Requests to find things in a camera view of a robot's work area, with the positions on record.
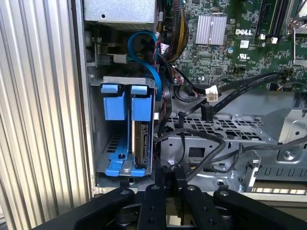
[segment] capacitor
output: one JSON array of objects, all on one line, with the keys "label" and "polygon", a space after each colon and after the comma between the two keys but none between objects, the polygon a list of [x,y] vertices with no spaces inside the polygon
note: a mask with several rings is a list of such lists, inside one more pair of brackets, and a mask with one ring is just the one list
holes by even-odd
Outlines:
[{"label": "capacitor", "polygon": [[231,47],[228,47],[228,48],[226,49],[226,54],[227,54],[227,55],[232,55],[233,52],[234,52],[234,48],[233,48],[232,46],[231,46]]}]

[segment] dell logo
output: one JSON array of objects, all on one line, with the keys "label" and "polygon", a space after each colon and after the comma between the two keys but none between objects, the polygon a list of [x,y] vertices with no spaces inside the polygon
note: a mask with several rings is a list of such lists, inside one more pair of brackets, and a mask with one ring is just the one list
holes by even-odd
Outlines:
[{"label": "dell logo", "polygon": [[236,35],[252,35],[251,30],[236,29]]}]

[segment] yellow wire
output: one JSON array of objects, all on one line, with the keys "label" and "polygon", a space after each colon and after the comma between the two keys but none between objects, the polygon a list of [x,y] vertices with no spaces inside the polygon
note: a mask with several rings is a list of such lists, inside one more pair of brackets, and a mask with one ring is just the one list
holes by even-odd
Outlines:
[{"label": "yellow wire", "polygon": [[184,11],[183,11],[183,9],[181,9],[181,20],[180,20],[180,37],[179,37],[179,41],[178,41],[178,47],[177,47],[177,51],[176,51],[176,55],[175,55],[175,57],[174,58],[172,58],[171,60],[170,60],[170,62],[171,61],[173,61],[173,60],[175,60],[176,59],[176,57],[178,57],[179,55],[180,55],[180,51],[181,51],[181,49],[182,49],[182,47],[184,46],[184,30],[185,30],[185,23],[184,23]]}]

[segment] ribbed metal side panel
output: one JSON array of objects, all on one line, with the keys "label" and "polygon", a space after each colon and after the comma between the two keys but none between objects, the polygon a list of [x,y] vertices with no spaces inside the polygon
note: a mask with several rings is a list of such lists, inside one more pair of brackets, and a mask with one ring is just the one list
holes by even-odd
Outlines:
[{"label": "ribbed metal side panel", "polygon": [[89,199],[66,0],[0,1],[0,204],[31,229]]},{"label": "ribbed metal side panel", "polygon": [[196,44],[223,45],[226,22],[226,16],[200,15],[197,25]]}]

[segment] blue plastic latch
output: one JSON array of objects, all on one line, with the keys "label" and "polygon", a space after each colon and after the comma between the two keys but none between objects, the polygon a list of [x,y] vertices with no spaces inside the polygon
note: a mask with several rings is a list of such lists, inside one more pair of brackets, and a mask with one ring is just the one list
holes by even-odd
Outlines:
[{"label": "blue plastic latch", "polygon": [[118,146],[114,153],[110,153],[109,160],[111,161],[106,169],[107,176],[119,176],[122,164],[127,160],[127,137],[120,138]]},{"label": "blue plastic latch", "polygon": [[127,116],[127,98],[123,92],[119,97],[104,98],[105,119],[113,121],[122,121]]},{"label": "blue plastic latch", "polygon": [[138,177],[145,176],[145,169],[136,169],[136,168],[133,168],[133,169],[131,170],[131,176],[138,176]]},{"label": "blue plastic latch", "polygon": [[118,93],[118,85],[103,84],[101,93]]},{"label": "blue plastic latch", "polygon": [[131,87],[131,94],[147,95],[147,86],[132,85],[132,87]]},{"label": "blue plastic latch", "polygon": [[133,121],[151,121],[152,100],[152,95],[150,95],[148,98],[132,98],[131,113]]}]

